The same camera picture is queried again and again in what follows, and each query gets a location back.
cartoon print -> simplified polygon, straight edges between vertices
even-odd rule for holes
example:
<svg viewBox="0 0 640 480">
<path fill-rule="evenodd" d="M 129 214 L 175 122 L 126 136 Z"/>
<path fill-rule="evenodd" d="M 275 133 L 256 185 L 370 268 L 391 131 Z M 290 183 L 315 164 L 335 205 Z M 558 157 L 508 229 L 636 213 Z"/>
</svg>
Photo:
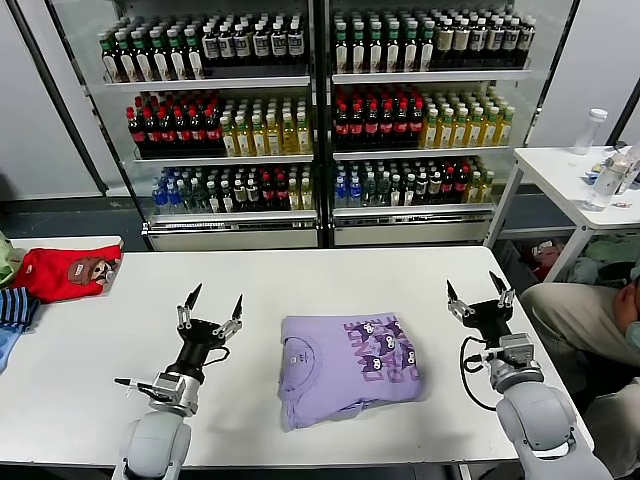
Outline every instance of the cartoon print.
<svg viewBox="0 0 640 480">
<path fill-rule="evenodd" d="M 402 346 L 402 369 L 412 367 L 416 364 L 416 352 L 413 348 L 407 345 L 400 344 Z"/>
<path fill-rule="evenodd" d="M 360 335 L 362 335 L 362 343 L 369 340 L 369 337 L 373 334 L 374 330 L 375 328 L 369 322 L 358 325 L 353 329 L 354 332 L 360 332 Z"/>
<path fill-rule="evenodd" d="M 104 286 L 113 279 L 119 264 L 119 259 L 80 258 L 69 266 L 67 279 L 75 285 L 84 286 L 89 285 L 91 282 L 96 282 L 98 285 Z"/>
<path fill-rule="evenodd" d="M 380 344 L 379 355 L 381 357 L 393 352 L 393 349 L 396 348 L 396 340 L 391 335 L 376 335 L 375 339 Z"/>
<path fill-rule="evenodd" d="M 403 334 L 402 329 L 400 328 L 400 323 L 397 320 L 394 320 L 392 322 L 389 322 L 385 325 L 385 328 L 387 330 L 390 330 L 391 333 L 393 333 L 395 335 L 396 338 L 398 338 L 400 335 Z"/>
<path fill-rule="evenodd" d="M 377 372 L 382 369 L 382 361 L 373 355 L 365 355 L 362 359 L 367 362 L 364 368 L 362 369 L 362 373 L 365 372 Z"/>
</svg>

bottle cap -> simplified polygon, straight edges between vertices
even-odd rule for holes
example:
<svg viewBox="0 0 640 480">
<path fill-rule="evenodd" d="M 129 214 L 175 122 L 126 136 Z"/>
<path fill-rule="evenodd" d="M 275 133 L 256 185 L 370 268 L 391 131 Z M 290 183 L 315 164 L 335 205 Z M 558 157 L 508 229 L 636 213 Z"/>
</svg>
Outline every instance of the bottle cap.
<svg viewBox="0 0 640 480">
<path fill-rule="evenodd" d="M 604 122 L 607 119 L 608 112 L 600 108 L 592 108 L 589 110 L 589 116 L 597 122 Z"/>
</svg>

beige pants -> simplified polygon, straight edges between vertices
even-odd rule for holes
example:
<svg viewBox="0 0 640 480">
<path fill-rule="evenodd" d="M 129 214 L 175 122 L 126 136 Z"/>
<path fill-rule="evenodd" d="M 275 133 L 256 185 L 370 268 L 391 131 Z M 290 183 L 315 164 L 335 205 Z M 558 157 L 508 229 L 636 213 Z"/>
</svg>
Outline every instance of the beige pants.
<svg viewBox="0 0 640 480">
<path fill-rule="evenodd" d="M 520 302 L 569 391 L 584 387 L 577 349 L 640 367 L 640 351 L 613 323 L 616 290 L 574 283 L 542 283 Z M 611 474 L 624 477 L 640 466 L 640 379 L 618 393 L 598 397 L 584 421 L 595 453 Z"/>
</svg>

red t-shirt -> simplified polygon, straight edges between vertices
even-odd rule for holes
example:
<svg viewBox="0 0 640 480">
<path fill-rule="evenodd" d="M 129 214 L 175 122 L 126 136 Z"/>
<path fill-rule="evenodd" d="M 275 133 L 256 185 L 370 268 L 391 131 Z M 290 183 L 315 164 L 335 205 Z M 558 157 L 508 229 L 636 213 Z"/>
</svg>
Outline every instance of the red t-shirt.
<svg viewBox="0 0 640 480">
<path fill-rule="evenodd" d="M 12 287 L 26 287 L 43 303 L 100 295 L 122 259 L 119 245 L 95 250 L 34 248 L 22 261 Z"/>
</svg>

robotic arm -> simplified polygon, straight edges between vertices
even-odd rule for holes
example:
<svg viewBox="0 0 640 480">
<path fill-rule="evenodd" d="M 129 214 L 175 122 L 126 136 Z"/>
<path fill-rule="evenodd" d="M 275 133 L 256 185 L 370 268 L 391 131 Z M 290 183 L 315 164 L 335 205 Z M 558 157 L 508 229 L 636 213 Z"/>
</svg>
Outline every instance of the robotic arm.
<svg viewBox="0 0 640 480">
<path fill-rule="evenodd" d="M 495 411 L 502 429 L 513 443 L 527 480 L 605 480 L 612 476 L 598 460 L 576 425 L 571 402 L 560 390 L 546 386 L 533 356 L 533 343 L 526 333 L 512 334 L 507 322 L 513 315 L 514 290 L 489 272 L 500 298 L 466 305 L 447 281 L 448 308 L 468 328 L 478 329 L 482 340 L 467 337 L 460 349 L 462 382 L 471 399 Z M 486 345 L 480 355 L 464 356 L 469 341 Z M 491 387 L 503 395 L 496 407 L 480 402 L 471 393 L 466 373 L 487 367 Z M 568 445 L 560 457 L 544 460 L 535 451 Z"/>
<path fill-rule="evenodd" d="M 184 423 L 198 411 L 198 389 L 204 383 L 202 368 L 227 359 L 227 340 L 242 328 L 242 295 L 231 319 L 222 325 L 191 318 L 202 284 L 178 310 L 178 334 L 184 342 L 178 359 L 152 382 L 116 378 L 115 382 L 144 393 L 154 410 L 129 424 L 120 447 L 114 480 L 176 480 L 187 457 L 191 428 Z M 224 355 L 208 363 L 211 350 Z"/>
</svg>

